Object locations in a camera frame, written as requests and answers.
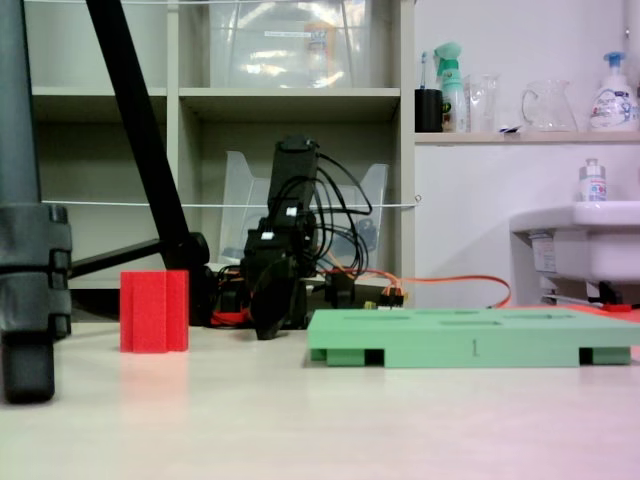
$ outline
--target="green tray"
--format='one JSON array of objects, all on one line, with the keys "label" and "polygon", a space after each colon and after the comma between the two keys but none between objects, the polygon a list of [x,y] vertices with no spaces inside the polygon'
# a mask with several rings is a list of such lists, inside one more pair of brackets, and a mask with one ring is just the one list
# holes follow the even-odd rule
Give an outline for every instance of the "green tray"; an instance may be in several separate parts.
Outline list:
[{"label": "green tray", "polygon": [[629,365],[640,324],[562,308],[318,310],[308,341],[328,366]]}]

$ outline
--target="red block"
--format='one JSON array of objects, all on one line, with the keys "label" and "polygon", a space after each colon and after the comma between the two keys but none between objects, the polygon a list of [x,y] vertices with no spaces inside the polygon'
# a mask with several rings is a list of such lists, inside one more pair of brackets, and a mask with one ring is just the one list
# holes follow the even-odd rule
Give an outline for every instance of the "red block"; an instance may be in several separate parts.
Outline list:
[{"label": "red block", "polygon": [[184,352],[188,330],[188,272],[122,272],[120,351]]}]

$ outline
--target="hand soap bottle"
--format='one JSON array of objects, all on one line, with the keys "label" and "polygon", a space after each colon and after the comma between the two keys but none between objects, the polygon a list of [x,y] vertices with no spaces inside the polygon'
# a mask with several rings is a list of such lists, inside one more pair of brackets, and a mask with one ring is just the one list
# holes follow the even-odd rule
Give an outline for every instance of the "hand soap bottle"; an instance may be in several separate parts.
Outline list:
[{"label": "hand soap bottle", "polygon": [[587,165],[580,168],[580,201],[607,201],[607,174],[597,158],[588,158]]},{"label": "hand soap bottle", "polygon": [[605,132],[635,132],[640,128],[637,92],[620,72],[625,54],[612,52],[604,56],[611,74],[596,94],[591,112],[591,130]]}]

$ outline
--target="tripod leg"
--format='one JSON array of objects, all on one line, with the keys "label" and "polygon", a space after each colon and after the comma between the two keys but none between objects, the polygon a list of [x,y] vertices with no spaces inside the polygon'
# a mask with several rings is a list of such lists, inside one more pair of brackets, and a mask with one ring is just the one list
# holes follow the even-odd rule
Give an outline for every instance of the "tripod leg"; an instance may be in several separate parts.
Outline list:
[{"label": "tripod leg", "polygon": [[70,333],[66,211],[40,203],[22,0],[0,0],[0,348],[4,396],[54,392],[53,341]]},{"label": "tripod leg", "polygon": [[87,0],[87,7],[164,245],[165,267],[189,271],[190,323],[208,325],[213,281],[205,266],[209,248],[202,235],[189,233],[122,4],[120,0]]}]

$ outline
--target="table surface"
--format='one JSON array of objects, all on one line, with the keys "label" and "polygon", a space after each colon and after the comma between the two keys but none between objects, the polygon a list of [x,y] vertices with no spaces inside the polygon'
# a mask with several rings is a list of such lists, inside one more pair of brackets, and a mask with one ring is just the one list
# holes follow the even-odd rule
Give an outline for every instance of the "table surface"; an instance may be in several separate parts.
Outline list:
[{"label": "table surface", "polygon": [[640,366],[329,369],[304,332],[168,355],[118,332],[76,325],[55,401],[0,405],[0,479],[640,478]]}]

